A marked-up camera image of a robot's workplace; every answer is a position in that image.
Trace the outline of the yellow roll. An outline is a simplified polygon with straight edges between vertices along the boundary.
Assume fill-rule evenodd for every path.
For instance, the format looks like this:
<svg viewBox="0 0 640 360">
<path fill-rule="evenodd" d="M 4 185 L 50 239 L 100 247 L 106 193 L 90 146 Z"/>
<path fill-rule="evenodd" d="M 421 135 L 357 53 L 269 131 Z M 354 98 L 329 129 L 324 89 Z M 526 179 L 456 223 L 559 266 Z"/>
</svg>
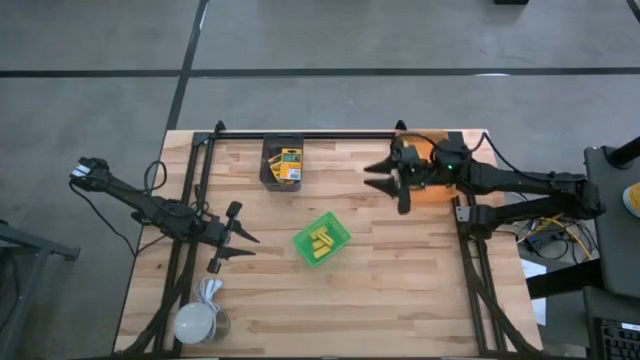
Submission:
<svg viewBox="0 0 640 360">
<path fill-rule="evenodd" d="M 623 191 L 622 201 L 629 213 L 640 218 L 640 182 L 628 186 Z"/>
</svg>

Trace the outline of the dark grey plastic bin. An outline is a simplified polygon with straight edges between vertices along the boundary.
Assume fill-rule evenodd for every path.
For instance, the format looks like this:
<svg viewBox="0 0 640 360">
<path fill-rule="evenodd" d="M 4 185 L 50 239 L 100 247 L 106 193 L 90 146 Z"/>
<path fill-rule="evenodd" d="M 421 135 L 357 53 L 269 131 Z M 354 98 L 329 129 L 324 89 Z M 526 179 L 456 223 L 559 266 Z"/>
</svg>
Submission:
<svg viewBox="0 0 640 360">
<path fill-rule="evenodd" d="M 297 192 L 301 188 L 302 172 L 300 181 L 291 181 L 291 184 L 279 184 L 274 179 L 269 168 L 268 159 L 281 154 L 283 148 L 304 148 L 304 138 L 299 133 L 276 133 L 264 137 L 259 179 L 268 191 L 272 192 Z"/>
</svg>

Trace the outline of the white dome lamp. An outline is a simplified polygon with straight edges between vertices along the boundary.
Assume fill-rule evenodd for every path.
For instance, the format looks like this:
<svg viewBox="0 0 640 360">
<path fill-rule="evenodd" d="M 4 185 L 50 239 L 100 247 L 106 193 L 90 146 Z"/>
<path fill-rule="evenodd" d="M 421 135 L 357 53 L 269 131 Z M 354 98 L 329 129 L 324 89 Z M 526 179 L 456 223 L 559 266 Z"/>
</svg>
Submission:
<svg viewBox="0 0 640 360">
<path fill-rule="evenodd" d="M 195 345 L 222 341 L 230 327 L 228 314 L 216 304 L 192 302 L 176 314 L 173 333 L 180 343 Z"/>
</svg>

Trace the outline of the black power adapter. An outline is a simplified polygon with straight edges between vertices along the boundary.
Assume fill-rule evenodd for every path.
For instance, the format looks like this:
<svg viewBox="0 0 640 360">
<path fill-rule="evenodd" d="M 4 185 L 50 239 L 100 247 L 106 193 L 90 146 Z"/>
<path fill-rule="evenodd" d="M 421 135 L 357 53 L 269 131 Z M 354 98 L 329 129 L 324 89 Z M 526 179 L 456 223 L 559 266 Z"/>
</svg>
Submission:
<svg viewBox="0 0 640 360">
<path fill-rule="evenodd" d="M 522 244 L 540 256 L 556 257 L 569 250 L 566 236 L 561 232 L 541 232 L 527 238 Z"/>
</svg>

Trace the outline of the black table frame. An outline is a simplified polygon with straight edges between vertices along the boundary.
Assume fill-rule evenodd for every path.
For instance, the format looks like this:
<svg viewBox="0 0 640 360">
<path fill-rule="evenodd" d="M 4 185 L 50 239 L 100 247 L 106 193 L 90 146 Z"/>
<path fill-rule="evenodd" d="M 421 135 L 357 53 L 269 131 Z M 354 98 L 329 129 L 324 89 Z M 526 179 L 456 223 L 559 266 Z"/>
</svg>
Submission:
<svg viewBox="0 0 640 360">
<path fill-rule="evenodd" d="M 393 200 L 364 184 L 364 168 L 382 159 L 386 131 L 310 131 L 304 136 L 301 189 L 269 192 L 259 180 L 262 139 L 221 134 L 209 172 L 188 161 L 193 134 L 169 132 L 161 150 L 168 172 L 159 193 L 180 198 L 192 179 L 210 209 L 232 201 L 259 243 L 234 237 L 254 256 L 222 265 L 217 299 L 231 320 L 220 342 L 182 345 L 172 334 L 147 347 L 146 358 L 473 356 L 478 352 L 460 243 L 450 201 L 413 207 L 401 216 Z M 292 238 L 332 212 L 351 240 L 313 268 Z"/>
</svg>

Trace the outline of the dark grey metal stand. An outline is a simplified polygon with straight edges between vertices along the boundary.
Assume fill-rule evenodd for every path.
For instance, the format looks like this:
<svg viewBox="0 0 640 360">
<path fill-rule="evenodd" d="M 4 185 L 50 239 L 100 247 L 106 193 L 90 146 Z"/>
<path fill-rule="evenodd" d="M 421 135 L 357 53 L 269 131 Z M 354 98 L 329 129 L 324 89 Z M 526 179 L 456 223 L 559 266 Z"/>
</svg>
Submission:
<svg viewBox="0 0 640 360">
<path fill-rule="evenodd" d="M 11 360 L 21 341 L 27 315 L 48 257 L 59 255 L 65 261 L 76 261 L 80 248 L 31 235 L 0 220 L 0 249 L 2 248 L 13 251 L 24 250 L 27 254 L 34 256 L 31 271 L 25 281 L 20 283 L 20 278 L 17 278 L 18 290 L 15 305 L 8 314 L 7 321 L 0 326 L 0 360 Z"/>
</svg>

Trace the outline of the black pole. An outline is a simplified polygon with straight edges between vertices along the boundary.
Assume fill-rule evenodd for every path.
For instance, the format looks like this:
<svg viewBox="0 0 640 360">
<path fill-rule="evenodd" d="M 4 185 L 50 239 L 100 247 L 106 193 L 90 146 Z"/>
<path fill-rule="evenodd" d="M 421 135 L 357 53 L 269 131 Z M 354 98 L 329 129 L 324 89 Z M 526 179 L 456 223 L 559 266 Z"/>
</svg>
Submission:
<svg viewBox="0 0 640 360">
<path fill-rule="evenodd" d="M 628 169 L 640 157 L 640 136 L 620 147 L 604 146 L 607 162 L 618 169 Z"/>
</svg>

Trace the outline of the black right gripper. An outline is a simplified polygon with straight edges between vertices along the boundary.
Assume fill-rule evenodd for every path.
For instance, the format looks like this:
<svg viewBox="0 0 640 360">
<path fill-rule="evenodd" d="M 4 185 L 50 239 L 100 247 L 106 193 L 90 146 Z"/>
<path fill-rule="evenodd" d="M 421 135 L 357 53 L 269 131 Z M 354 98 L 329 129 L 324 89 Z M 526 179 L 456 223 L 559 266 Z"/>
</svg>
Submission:
<svg viewBox="0 0 640 360">
<path fill-rule="evenodd" d="M 394 170 L 396 180 L 393 177 L 366 179 L 364 184 L 392 198 L 397 197 L 398 213 L 405 215 L 411 209 L 410 190 L 424 189 L 433 168 L 420 157 L 415 145 L 397 136 L 391 144 L 391 156 L 364 168 L 365 172 L 376 174 L 391 174 Z"/>
</svg>

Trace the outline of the green plastic basket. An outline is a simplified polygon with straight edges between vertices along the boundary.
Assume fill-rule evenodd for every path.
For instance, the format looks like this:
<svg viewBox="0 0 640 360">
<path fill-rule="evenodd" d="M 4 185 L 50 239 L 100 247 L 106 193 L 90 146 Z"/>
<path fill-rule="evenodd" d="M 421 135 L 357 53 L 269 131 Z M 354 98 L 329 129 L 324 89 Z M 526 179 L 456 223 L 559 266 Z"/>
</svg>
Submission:
<svg viewBox="0 0 640 360">
<path fill-rule="evenodd" d="M 331 252 L 326 256 L 315 259 L 313 256 L 312 243 L 316 240 L 311 238 L 311 232 L 319 227 L 326 226 L 328 229 L 328 235 L 334 240 L 334 245 L 331 248 Z M 324 215 L 317 218 L 310 225 L 303 230 L 299 231 L 292 238 L 292 243 L 297 249 L 298 253 L 303 257 L 306 263 L 310 267 L 317 267 L 320 264 L 326 262 L 333 255 L 337 254 L 349 241 L 351 240 L 351 234 L 342 225 L 338 218 L 332 213 L 327 212 Z"/>
</svg>

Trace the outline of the black beam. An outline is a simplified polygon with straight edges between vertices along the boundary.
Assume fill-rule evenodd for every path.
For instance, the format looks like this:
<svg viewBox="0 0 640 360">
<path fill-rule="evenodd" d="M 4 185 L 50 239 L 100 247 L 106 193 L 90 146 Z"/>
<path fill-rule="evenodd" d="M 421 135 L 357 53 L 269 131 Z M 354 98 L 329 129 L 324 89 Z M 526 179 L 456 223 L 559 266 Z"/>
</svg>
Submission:
<svg viewBox="0 0 640 360">
<path fill-rule="evenodd" d="M 580 291 L 588 286 L 604 288 L 599 259 L 536 275 L 528 278 L 526 282 L 532 300 Z"/>
</svg>

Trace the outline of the black keyboard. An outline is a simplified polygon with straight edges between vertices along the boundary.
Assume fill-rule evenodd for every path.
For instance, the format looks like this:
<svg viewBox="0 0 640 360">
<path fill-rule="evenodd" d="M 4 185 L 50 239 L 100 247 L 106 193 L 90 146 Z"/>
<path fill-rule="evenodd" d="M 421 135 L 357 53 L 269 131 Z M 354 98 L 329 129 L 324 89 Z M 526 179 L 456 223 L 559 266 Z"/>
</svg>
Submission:
<svg viewBox="0 0 640 360">
<path fill-rule="evenodd" d="M 597 360 L 640 360 L 640 324 L 596 318 Z"/>
</svg>

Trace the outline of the orange plastic bin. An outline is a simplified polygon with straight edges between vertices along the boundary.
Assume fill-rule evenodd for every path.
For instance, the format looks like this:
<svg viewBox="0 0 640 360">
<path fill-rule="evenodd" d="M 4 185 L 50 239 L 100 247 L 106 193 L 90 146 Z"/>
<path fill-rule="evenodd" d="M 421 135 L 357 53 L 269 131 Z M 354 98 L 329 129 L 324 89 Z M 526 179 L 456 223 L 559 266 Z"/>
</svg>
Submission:
<svg viewBox="0 0 640 360">
<path fill-rule="evenodd" d="M 421 135 L 430 138 L 434 143 L 449 139 L 449 133 L 447 131 L 418 130 L 413 131 L 412 134 L 410 134 L 409 131 L 402 131 L 398 132 L 398 135 L 404 145 L 415 146 L 419 157 L 428 162 L 430 162 L 429 157 L 434 146 L 428 140 L 421 138 Z M 454 186 L 427 185 L 424 188 L 413 187 L 410 189 L 409 194 L 411 206 L 421 207 L 431 203 L 449 201 L 455 197 L 458 192 Z"/>
</svg>

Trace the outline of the grey side table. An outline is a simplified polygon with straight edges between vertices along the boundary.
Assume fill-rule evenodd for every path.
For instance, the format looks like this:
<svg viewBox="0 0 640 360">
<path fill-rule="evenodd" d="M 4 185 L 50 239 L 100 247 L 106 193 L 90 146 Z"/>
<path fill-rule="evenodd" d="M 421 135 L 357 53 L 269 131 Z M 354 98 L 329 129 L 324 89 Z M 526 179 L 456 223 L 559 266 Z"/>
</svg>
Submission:
<svg viewBox="0 0 640 360">
<path fill-rule="evenodd" d="M 627 169 L 609 164 L 603 148 L 586 148 L 587 176 L 599 189 L 605 212 L 595 222 L 604 287 L 640 298 L 640 218 L 627 210 L 623 192 L 640 183 L 640 159 Z"/>
</svg>

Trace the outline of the white paper sheet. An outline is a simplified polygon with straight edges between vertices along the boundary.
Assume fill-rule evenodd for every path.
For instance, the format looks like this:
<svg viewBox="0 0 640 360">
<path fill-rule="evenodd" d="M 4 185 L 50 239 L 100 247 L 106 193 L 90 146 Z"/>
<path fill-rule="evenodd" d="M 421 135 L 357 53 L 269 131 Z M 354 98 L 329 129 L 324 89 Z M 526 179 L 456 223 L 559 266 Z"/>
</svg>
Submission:
<svg viewBox="0 0 640 360">
<path fill-rule="evenodd" d="M 524 271 L 526 279 L 534 276 L 544 275 L 547 272 L 547 268 L 544 265 L 522 259 L 521 265 Z M 531 300 L 533 311 L 536 319 L 536 323 L 540 326 L 546 325 L 546 299 L 532 299 Z"/>
</svg>

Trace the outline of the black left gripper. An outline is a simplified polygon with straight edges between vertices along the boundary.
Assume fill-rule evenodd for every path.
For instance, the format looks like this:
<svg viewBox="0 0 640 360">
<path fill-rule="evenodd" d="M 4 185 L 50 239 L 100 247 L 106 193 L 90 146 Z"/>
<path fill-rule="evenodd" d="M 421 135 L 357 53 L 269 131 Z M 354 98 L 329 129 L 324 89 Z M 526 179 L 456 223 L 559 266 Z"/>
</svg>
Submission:
<svg viewBox="0 0 640 360">
<path fill-rule="evenodd" d="M 226 211 L 227 222 L 223 224 L 219 217 L 214 216 L 212 220 L 207 223 L 204 231 L 196 237 L 197 242 L 216 248 L 215 254 L 207 265 L 207 271 L 211 274 L 219 273 L 223 260 L 229 260 L 237 256 L 255 255 L 252 251 L 236 249 L 229 246 L 233 233 L 254 243 L 259 243 L 259 240 L 247 232 L 237 219 L 241 208 L 242 204 L 240 202 L 232 201 Z"/>
</svg>

